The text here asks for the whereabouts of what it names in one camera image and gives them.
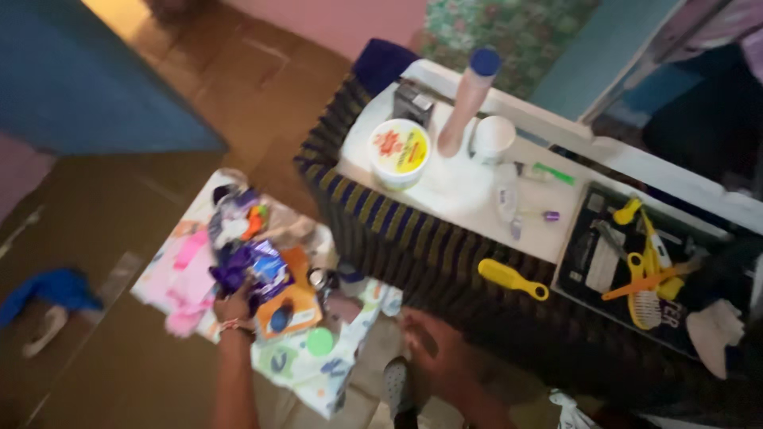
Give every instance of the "white cup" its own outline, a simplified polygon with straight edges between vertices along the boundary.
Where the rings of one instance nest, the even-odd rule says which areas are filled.
[[[470,148],[472,159],[489,166],[501,164],[515,138],[517,129],[511,121],[502,116],[488,116],[477,124]]]

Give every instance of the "baby powder bottle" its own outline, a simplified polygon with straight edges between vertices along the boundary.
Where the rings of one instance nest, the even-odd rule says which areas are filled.
[[[443,157],[450,158],[459,152],[464,128],[488,96],[488,90],[493,85],[493,79],[500,67],[501,59],[492,49],[481,48],[472,54],[469,67],[456,91],[456,106],[437,139],[437,150]]]

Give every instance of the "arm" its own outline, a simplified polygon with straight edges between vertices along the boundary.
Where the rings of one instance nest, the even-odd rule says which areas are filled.
[[[219,321],[248,318],[248,289],[241,287],[228,299],[219,298],[214,303]],[[226,329],[220,334],[213,429],[259,429],[254,406],[251,347],[251,337],[240,329]]]
[[[429,378],[432,392],[456,407],[478,429],[516,429],[509,420],[508,407],[479,383],[473,351],[461,333],[423,311],[403,308],[403,314],[406,344],[414,363]]]

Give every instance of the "green lid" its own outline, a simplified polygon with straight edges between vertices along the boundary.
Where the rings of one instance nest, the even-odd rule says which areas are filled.
[[[333,335],[325,327],[318,327],[307,336],[307,351],[313,356],[326,356],[333,349]]]

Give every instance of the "pink wall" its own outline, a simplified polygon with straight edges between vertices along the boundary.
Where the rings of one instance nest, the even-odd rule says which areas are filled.
[[[0,222],[43,181],[55,160],[0,133]]]
[[[354,60],[372,37],[409,47],[427,0],[224,0]]]

